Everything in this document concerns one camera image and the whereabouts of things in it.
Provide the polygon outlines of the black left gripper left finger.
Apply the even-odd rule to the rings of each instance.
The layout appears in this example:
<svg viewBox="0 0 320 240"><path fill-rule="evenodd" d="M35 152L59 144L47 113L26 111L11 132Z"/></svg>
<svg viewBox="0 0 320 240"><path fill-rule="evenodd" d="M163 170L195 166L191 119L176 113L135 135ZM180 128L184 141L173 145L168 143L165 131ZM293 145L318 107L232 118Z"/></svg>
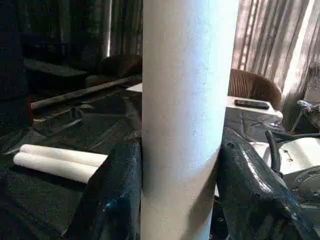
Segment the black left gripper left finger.
<svg viewBox="0 0 320 240"><path fill-rule="evenodd" d="M89 179L62 239L135 240L141 191L141 141L119 142Z"/></svg>

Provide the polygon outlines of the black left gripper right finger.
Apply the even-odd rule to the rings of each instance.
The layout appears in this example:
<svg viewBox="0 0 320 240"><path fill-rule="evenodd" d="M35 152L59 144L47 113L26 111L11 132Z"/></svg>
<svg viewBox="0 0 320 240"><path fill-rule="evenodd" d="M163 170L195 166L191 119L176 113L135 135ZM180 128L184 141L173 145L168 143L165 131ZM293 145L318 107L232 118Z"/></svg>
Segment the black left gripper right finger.
<svg viewBox="0 0 320 240"><path fill-rule="evenodd" d="M229 127L222 135L217 188L231 239L319 239L282 178Z"/></svg>

